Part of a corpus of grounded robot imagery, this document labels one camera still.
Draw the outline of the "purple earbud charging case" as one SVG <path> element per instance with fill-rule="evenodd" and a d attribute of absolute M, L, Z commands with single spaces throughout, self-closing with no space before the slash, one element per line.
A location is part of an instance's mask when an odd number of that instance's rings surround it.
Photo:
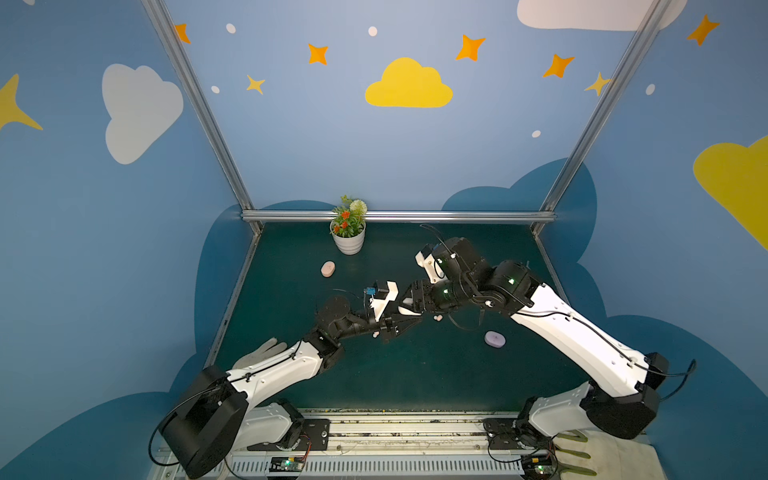
<path fill-rule="evenodd" d="M 484 342 L 492 348 L 501 349 L 506 344 L 506 338 L 499 332 L 487 331 L 484 334 Z"/>

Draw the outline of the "pink earbud charging case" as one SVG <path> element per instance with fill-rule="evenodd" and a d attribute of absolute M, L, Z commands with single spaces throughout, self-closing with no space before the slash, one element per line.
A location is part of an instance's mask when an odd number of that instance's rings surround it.
<path fill-rule="evenodd" d="M 321 274 L 325 278 L 330 278 L 336 270 L 336 264 L 333 261 L 326 261 L 321 267 Z"/>

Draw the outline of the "white earbud charging case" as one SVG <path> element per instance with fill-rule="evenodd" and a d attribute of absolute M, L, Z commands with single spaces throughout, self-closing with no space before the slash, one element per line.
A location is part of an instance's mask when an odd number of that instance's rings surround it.
<path fill-rule="evenodd" d="M 412 305 L 398 305 L 397 313 L 407 317 L 420 317 L 423 312 L 418 308 L 414 308 Z"/>

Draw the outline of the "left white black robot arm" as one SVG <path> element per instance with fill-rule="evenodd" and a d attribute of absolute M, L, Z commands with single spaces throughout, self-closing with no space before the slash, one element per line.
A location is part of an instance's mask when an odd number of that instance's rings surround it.
<path fill-rule="evenodd" d="M 255 433 L 257 443 L 278 444 L 291 437 L 299 416 L 284 404 L 261 408 L 258 426 L 243 422 L 263 401 L 333 367 L 343 354 L 344 339 L 373 333 L 394 338 L 425 311 L 425 301 L 415 298 L 373 299 L 371 304 L 356 314 L 345 297 L 335 296 L 293 346 L 241 368 L 223 371 L 212 365 L 200 372 L 155 429 L 187 477 L 201 478 L 224 461 L 245 439 L 242 430 Z"/>

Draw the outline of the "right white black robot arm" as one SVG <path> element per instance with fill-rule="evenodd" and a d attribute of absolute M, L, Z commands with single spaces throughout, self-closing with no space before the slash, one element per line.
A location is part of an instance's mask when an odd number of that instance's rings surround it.
<path fill-rule="evenodd" d="M 505 260 L 492 266 L 464 237 L 426 245 L 415 260 L 428 278 L 412 284 L 401 312 L 448 315 L 476 305 L 533 331 L 588 374 L 587 382 L 570 391 L 528 399 L 513 424 L 518 442 L 534 446 L 581 429 L 632 440 L 656 418 L 657 389 L 669 368 L 664 356 L 622 344 L 525 265 Z"/>

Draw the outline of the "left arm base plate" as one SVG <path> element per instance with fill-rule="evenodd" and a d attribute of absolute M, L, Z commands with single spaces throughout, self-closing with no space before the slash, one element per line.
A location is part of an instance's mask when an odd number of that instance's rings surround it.
<path fill-rule="evenodd" d="M 326 451 L 330 440 L 329 419 L 305 419 L 301 426 L 292 426 L 277 443 L 257 443 L 246 447 L 248 451 Z"/>

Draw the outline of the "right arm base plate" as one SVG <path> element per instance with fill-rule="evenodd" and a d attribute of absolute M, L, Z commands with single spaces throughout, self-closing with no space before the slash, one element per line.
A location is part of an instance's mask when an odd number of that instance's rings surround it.
<path fill-rule="evenodd" d="M 527 420 L 485 418 L 482 425 L 492 449 L 534 449 L 541 446 L 541 434 Z"/>

